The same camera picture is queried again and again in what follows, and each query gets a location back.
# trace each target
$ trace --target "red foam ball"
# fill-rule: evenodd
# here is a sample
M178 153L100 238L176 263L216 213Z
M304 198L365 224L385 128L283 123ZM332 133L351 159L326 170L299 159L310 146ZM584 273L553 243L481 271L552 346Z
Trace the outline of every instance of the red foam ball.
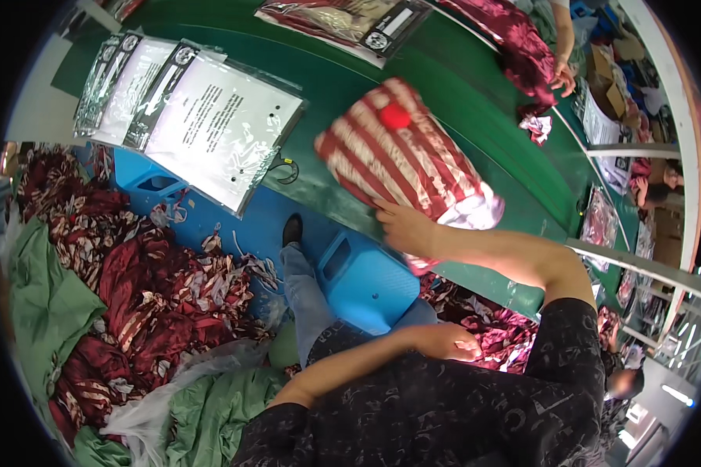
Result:
M379 120L390 130L399 130L410 125L410 114L396 102L379 111Z

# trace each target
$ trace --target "green conveyor belt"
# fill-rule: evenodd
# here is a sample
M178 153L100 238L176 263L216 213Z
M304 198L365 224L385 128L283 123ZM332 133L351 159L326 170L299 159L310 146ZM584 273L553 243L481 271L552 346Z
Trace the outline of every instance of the green conveyor belt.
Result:
M268 174L263 183L269 188L380 238L371 210L337 185L315 156L312 142L376 83L397 75L419 90L478 172L506 200L499 229L519 230L559 242L576 237L581 221L577 202L596 181L594 170L560 119L554 117L550 138L542 147L516 127L516 107L529 102L529 98L504 77L495 52L471 32L434 13L385 69L379 70L324 42L254 18L259 3L149 0L125 26L140 26L152 36L173 40L186 37L220 46L231 59L302 87L301 95L309 106L282 149L284 157L299 164L301 175L296 182L282 185ZM79 96L105 37L107 32L98 25L85 26L52 86ZM542 291L514 285L491 270L446 263L437 272L528 316L534 316L542 302ZM611 270L603 278L612 293L617 288L618 274Z

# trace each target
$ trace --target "black shoe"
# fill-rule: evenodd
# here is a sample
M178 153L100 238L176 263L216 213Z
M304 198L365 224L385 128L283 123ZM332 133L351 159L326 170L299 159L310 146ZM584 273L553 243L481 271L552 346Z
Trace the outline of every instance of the black shoe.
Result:
M292 241L300 242L302 233L303 221L301 220L301 214L294 212L289 219L285 221L285 227L283 227L283 246L285 247Z

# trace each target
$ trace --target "hand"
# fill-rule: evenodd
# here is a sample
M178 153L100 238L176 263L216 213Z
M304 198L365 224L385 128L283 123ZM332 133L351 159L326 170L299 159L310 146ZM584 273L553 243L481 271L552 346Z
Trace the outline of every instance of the hand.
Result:
M455 323L411 326L399 334L409 348L432 359L472 362L483 353L476 337Z
M554 71L555 74L553 75L550 88L559 89L561 86L566 86L565 91L561 93L561 97L569 97L576 87L576 82L571 74L568 63L556 58Z
M437 242L442 226L409 206L374 200L381 209L377 219L383 223L384 241L392 248L415 256L437 257Z
M636 186L638 187L639 193L646 195L646 192L649 190L649 180L645 178L636 179Z

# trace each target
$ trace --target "red and white striped costume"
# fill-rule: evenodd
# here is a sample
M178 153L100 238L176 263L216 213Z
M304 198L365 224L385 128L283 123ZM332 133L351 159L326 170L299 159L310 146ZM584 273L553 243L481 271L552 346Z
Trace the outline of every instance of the red and white striped costume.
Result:
M382 123L379 112L390 104L410 115L409 125L391 129ZM503 215L503 200L400 78L366 93L317 136L314 147L340 185L371 207L371 198L383 198L464 229L493 228ZM418 275L436 265L408 260Z

